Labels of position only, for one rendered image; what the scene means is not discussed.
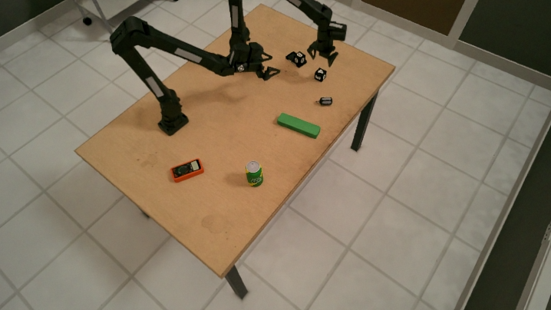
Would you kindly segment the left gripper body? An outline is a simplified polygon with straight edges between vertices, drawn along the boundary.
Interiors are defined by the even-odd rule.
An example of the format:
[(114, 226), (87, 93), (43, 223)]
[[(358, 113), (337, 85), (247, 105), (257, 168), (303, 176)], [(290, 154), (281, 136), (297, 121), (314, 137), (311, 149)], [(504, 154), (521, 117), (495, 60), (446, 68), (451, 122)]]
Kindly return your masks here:
[[(329, 38), (330, 39), (330, 38)], [(328, 43), (329, 43), (329, 39), (327, 41), (319, 41), (318, 38), (318, 45), (317, 45), (317, 40), (316, 41), (313, 41), (309, 47), (310, 49), (314, 49), (316, 51), (319, 51), (319, 56), (322, 56), (323, 58), (326, 58), (330, 61), (332, 61), (336, 54), (335, 53), (332, 53), (334, 50), (335, 50), (335, 46), (331, 46), (329, 49), (328, 49)], [(332, 53), (332, 54), (331, 54)], [(331, 55), (330, 55), (331, 54)]]

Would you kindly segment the green drink can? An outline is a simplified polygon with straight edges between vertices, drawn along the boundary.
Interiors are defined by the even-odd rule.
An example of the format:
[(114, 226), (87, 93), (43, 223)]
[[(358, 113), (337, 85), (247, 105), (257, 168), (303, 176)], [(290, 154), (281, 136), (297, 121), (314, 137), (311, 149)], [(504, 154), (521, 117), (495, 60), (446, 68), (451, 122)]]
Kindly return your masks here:
[(262, 166), (257, 161), (250, 161), (246, 165), (246, 176), (250, 186), (260, 186), (263, 182)]

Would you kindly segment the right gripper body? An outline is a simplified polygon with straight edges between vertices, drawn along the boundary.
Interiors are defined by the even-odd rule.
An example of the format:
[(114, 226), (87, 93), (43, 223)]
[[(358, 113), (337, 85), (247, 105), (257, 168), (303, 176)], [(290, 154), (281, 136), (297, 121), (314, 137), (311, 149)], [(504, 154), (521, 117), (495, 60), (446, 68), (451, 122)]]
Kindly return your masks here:
[(258, 56), (258, 59), (259, 59), (259, 62), (260, 62), (259, 70), (250, 70), (250, 71), (248, 71), (249, 66), (248, 66), (248, 62), (246, 62), (247, 63), (246, 72), (255, 72), (258, 78), (262, 78), (265, 81), (266, 78), (267, 78), (268, 72), (267, 71), (263, 72), (265, 66), (262, 65), (262, 61), (263, 61), (262, 55)]

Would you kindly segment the green rectangular bar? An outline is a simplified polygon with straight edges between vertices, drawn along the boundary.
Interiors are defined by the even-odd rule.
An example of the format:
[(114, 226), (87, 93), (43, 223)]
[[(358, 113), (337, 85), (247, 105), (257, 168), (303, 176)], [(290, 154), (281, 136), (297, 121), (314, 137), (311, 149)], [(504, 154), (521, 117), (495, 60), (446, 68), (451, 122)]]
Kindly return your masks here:
[(290, 130), (294, 130), (296, 132), (304, 134), (308, 137), (312, 137), (314, 139), (317, 138), (321, 130), (320, 126), (285, 113), (280, 114), (279, 118), (277, 119), (277, 124), (289, 128)]

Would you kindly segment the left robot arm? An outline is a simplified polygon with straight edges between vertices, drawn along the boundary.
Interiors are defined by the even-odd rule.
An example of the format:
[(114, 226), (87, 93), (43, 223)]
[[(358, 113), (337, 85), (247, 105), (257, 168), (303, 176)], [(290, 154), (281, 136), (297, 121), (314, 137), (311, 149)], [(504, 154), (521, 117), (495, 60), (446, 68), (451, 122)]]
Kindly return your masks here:
[[(332, 10), (325, 4), (321, 4), (316, 0), (286, 0), (302, 11), (308, 18), (313, 20), (318, 26), (317, 38), (320, 41), (327, 41), (329, 38), (328, 49), (333, 45), (333, 40), (345, 41), (347, 25), (331, 21)], [(229, 40), (229, 53), (233, 45), (238, 43), (246, 43), (250, 41), (250, 31), (244, 22), (243, 17), (243, 1), (228, 0), (229, 13), (231, 18), (232, 36)]]

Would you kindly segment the orange pocket multimeter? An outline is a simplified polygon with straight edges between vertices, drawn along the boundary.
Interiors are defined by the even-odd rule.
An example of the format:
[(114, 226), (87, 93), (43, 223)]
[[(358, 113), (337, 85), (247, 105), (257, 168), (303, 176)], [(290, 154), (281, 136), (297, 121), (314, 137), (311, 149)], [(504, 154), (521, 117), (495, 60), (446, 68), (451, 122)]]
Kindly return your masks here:
[(199, 158), (172, 167), (170, 171), (175, 183), (179, 183), (183, 180), (187, 180), (191, 177), (204, 173), (204, 169)]

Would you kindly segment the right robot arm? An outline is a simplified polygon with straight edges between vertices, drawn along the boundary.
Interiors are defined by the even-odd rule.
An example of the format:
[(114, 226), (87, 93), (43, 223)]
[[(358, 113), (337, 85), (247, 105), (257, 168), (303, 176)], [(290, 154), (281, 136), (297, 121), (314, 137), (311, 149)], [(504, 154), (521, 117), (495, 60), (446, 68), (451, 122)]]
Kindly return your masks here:
[(167, 134), (172, 134), (186, 123), (188, 117), (181, 112), (182, 105), (180, 106), (180, 98), (177, 97), (176, 91), (170, 88), (168, 91), (168, 87), (158, 78), (134, 46), (139, 45), (146, 49), (157, 48), (205, 67), (222, 77), (246, 72), (246, 62), (249, 66), (248, 71), (259, 70), (260, 62), (257, 57), (264, 52), (263, 47), (257, 42), (249, 42), (249, 44), (241, 42), (233, 45), (229, 57), (225, 57), (221, 54), (204, 51), (163, 33), (149, 25), (147, 21), (135, 16), (126, 18), (109, 39), (112, 52), (124, 59), (160, 102), (162, 119), (157, 124)]

